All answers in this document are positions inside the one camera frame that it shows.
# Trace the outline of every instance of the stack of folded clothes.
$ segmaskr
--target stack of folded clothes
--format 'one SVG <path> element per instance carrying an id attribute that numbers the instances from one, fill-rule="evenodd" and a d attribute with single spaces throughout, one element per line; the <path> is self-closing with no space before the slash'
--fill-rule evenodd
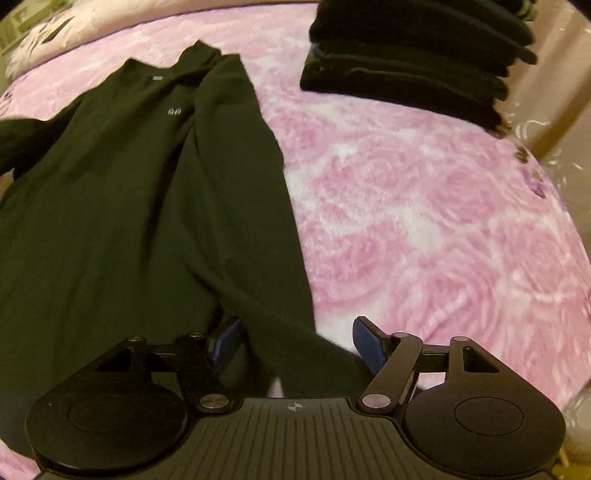
<path id="1" fill-rule="evenodd" d="M 516 60 L 537 62 L 529 0 L 322 0 L 302 90 L 343 93 L 503 123 L 495 101 Z"/>

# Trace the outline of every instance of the bed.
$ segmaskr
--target bed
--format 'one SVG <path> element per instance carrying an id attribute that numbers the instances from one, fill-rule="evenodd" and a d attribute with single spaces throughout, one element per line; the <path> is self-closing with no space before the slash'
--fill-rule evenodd
<path id="1" fill-rule="evenodd" d="M 419 109 L 302 92 L 315 4 L 169 10 L 103 30 L 90 22 L 94 38 L 70 43 L 77 33 L 66 25 L 59 48 L 32 54 L 66 15 L 97 4 L 78 2 L 25 39 L 0 118 L 51 118 L 129 57 L 169 66 L 198 39 L 238 52 L 285 156 L 320 335 L 355 351 L 359 315 L 425 343 L 465 335 L 559 408 L 581 390 L 591 266 L 557 191 L 513 140 Z M 37 472 L 0 442 L 0 476 Z"/>

